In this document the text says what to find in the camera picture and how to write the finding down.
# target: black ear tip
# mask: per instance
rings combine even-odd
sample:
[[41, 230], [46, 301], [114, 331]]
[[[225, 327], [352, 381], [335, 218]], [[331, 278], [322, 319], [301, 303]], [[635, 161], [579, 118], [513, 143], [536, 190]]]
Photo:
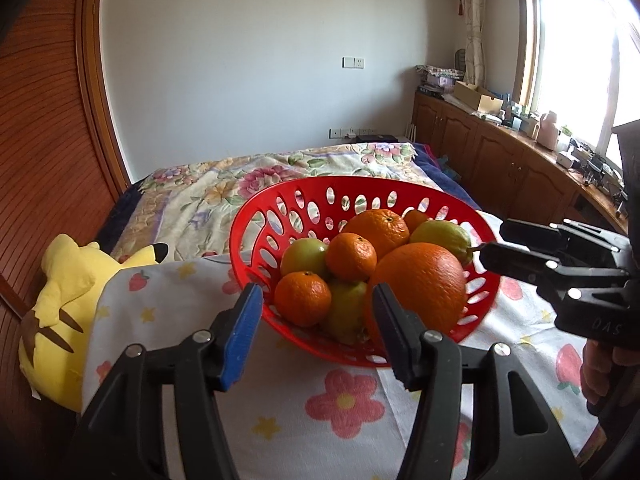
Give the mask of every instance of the black ear tip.
[[154, 244], [154, 253], [156, 255], [156, 262], [161, 263], [169, 254], [169, 246], [165, 243]]

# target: blue blanket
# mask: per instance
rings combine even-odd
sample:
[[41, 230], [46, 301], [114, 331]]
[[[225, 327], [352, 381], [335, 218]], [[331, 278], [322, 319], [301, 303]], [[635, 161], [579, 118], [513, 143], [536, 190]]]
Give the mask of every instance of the blue blanket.
[[420, 168], [427, 174], [427, 176], [433, 180], [440, 189], [445, 193], [449, 193], [451, 196], [459, 198], [462, 202], [468, 204], [472, 208], [479, 210], [480, 207], [474, 202], [468, 193], [462, 189], [462, 186], [457, 182], [451, 180], [447, 175], [442, 173], [437, 163], [430, 157], [427, 151], [424, 149], [424, 144], [418, 142], [412, 142], [415, 148], [414, 162], [420, 166]]

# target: human hand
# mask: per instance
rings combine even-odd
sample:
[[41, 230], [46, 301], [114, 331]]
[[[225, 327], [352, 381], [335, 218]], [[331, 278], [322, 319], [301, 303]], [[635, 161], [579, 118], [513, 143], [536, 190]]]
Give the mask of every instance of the human hand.
[[[613, 348], [591, 339], [582, 349], [582, 367], [580, 368], [580, 383], [582, 394], [591, 403], [597, 404], [601, 397], [609, 391], [609, 373], [614, 364], [621, 366], [640, 365], [640, 352]], [[633, 391], [623, 396], [622, 405], [633, 400], [638, 387], [638, 380], [632, 384]]]

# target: stuffed animal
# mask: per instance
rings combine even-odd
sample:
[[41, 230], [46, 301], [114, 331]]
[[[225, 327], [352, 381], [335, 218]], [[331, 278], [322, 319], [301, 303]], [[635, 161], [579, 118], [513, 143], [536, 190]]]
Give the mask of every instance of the stuffed animal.
[[54, 402], [81, 410], [84, 360], [98, 299], [120, 269], [156, 264], [166, 244], [140, 249], [120, 264], [96, 242], [79, 247], [58, 235], [42, 258], [47, 283], [20, 324], [20, 369], [31, 386]]

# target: open cardboard box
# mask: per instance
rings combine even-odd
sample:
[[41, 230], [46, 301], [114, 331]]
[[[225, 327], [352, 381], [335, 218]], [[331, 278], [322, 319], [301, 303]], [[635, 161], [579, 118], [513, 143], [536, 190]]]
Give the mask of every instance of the open cardboard box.
[[503, 103], [502, 99], [498, 99], [485, 88], [462, 81], [456, 81], [453, 97], [460, 99], [465, 105], [471, 106], [473, 110], [491, 115], [497, 115]]

